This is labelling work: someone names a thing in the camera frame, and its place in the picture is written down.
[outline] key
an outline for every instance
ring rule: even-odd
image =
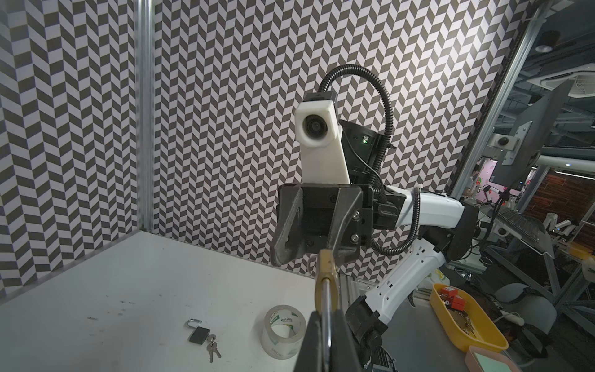
[[[211,359],[213,358],[213,353],[217,354],[219,359],[221,359],[221,353],[217,350],[217,342],[213,341],[210,343],[211,345]]]
[[[211,363],[213,363],[213,344],[210,343],[206,346],[206,350],[209,352],[209,357],[211,358]]]

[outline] red object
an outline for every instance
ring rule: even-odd
[[[463,297],[456,295],[452,298],[450,307],[453,308],[454,310],[465,311],[466,303],[467,303],[467,301],[465,301],[465,299]]]
[[[454,297],[456,296],[456,294],[459,293],[459,290],[455,287],[444,287],[443,289],[440,289],[440,294],[444,295],[448,298]]]

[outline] black bracket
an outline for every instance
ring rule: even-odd
[[[282,185],[271,261],[281,266],[304,253],[331,249],[337,265],[370,247],[374,217],[369,185]]]

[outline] ceiling light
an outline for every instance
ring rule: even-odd
[[[535,51],[538,53],[549,53],[554,50],[558,39],[560,39],[560,31],[549,30],[545,31],[539,37],[539,40],[535,43]]]
[[[552,50],[554,50],[554,48],[552,48],[552,47],[551,47],[551,46],[549,46],[549,45],[537,45],[537,46],[535,47],[535,51],[536,51],[536,52],[539,52],[539,53],[549,53],[549,52],[551,52]]]
[[[579,176],[578,174],[572,174],[572,173],[566,173],[566,172],[558,172],[558,171],[556,171],[556,173],[566,174],[567,176],[572,176],[572,177],[586,178],[587,180],[595,180],[595,178],[593,178],[593,177]]]

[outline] black padlock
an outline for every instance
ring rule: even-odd
[[[211,330],[203,328],[203,327],[191,326],[190,323],[202,323],[202,321],[200,321],[198,319],[190,319],[189,321],[186,322],[187,327],[194,328],[194,332],[192,332],[188,341],[190,341],[192,343],[197,343],[198,345],[202,345],[204,343],[204,341],[206,340],[206,337],[211,332]]]

